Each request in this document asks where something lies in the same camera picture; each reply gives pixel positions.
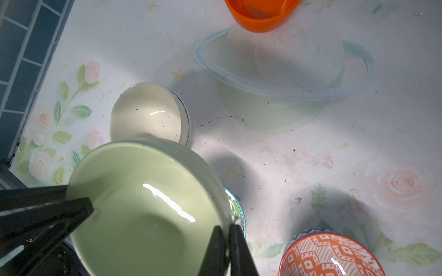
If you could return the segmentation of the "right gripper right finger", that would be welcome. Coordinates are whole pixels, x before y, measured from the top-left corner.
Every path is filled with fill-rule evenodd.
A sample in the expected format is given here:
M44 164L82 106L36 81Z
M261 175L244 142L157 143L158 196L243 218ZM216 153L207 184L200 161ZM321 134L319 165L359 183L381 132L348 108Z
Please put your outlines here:
M231 276L259 276L242 229L230 225L229 252Z

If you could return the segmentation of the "light green bowl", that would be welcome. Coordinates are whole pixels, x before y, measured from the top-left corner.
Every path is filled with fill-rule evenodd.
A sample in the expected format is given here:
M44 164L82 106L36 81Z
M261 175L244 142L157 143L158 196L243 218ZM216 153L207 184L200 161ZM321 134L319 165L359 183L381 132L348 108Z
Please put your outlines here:
M165 139L112 142L88 153L67 186L93 213L71 234L93 276L195 276L214 227L231 209L214 170Z

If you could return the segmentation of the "cream bowl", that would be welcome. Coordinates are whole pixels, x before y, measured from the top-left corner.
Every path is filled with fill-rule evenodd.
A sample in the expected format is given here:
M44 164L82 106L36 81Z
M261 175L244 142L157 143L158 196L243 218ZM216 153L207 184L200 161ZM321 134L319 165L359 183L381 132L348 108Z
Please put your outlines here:
M161 138L178 143L181 118L167 87L137 83L120 95L110 114L110 140Z

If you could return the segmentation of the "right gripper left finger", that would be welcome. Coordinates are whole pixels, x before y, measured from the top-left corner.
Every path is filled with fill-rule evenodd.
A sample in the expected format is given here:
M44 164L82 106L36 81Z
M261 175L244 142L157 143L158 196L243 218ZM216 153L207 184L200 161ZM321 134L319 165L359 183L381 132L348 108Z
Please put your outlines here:
M224 276L227 265L227 242L220 226L215 226L198 276Z

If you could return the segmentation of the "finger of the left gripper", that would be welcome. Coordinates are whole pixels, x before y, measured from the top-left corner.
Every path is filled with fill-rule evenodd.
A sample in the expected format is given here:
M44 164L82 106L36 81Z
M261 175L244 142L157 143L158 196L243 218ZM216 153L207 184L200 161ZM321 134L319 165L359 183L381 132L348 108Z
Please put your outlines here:
M2 276L29 276L93 213L89 198L57 202L1 217L1 257L31 245L1 267Z
M67 185L1 190L1 212L65 199Z

